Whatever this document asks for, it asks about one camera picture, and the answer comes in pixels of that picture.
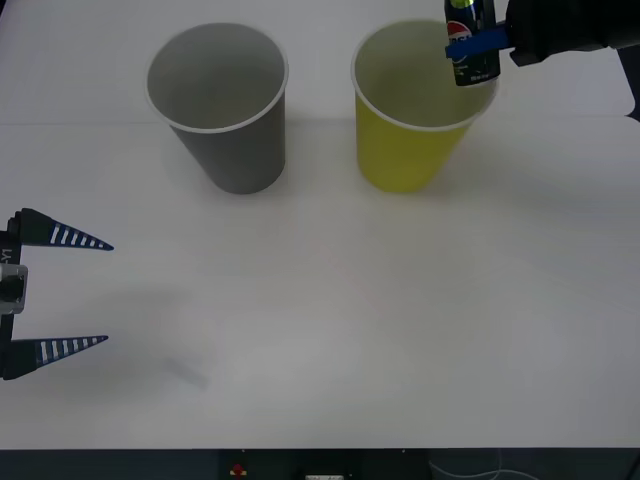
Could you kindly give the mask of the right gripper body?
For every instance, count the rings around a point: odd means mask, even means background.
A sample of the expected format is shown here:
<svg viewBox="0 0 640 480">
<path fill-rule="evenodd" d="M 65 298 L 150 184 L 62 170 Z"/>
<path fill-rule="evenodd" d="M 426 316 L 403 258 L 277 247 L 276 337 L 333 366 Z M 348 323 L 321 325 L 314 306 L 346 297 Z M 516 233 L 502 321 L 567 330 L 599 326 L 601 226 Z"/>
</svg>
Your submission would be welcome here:
<svg viewBox="0 0 640 480">
<path fill-rule="evenodd" d="M 596 1 L 509 1 L 505 26 L 513 47 L 510 57 L 523 67 L 564 52 L 611 47 L 602 14 Z"/>
</svg>

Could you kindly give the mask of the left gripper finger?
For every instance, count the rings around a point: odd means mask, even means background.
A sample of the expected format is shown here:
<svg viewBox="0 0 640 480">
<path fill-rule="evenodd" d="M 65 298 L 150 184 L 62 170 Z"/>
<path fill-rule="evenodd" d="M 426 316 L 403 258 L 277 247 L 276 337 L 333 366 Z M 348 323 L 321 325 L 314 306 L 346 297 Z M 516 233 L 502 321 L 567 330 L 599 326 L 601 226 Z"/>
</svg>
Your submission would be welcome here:
<svg viewBox="0 0 640 480">
<path fill-rule="evenodd" d="M 36 247 L 61 247 L 113 251 L 114 247 L 91 234 L 61 223 L 41 212 L 24 208 L 17 212 L 20 242 Z"/>
<path fill-rule="evenodd" d="M 37 369 L 92 348 L 108 340 L 106 335 L 12 340 L 1 354 L 1 379 L 15 380 Z"/>
</svg>

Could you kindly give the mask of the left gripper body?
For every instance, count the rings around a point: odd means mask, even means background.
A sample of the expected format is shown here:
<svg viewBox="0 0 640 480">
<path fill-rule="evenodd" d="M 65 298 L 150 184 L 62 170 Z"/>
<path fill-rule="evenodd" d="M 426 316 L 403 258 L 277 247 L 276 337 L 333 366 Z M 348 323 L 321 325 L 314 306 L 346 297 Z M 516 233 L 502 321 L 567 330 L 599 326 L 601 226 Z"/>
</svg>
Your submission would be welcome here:
<svg viewBox="0 0 640 480">
<path fill-rule="evenodd" d="M 22 245 L 19 221 L 8 220 L 1 231 L 1 344 L 11 341 L 14 315 L 23 309 L 23 268 L 20 266 Z"/>
</svg>

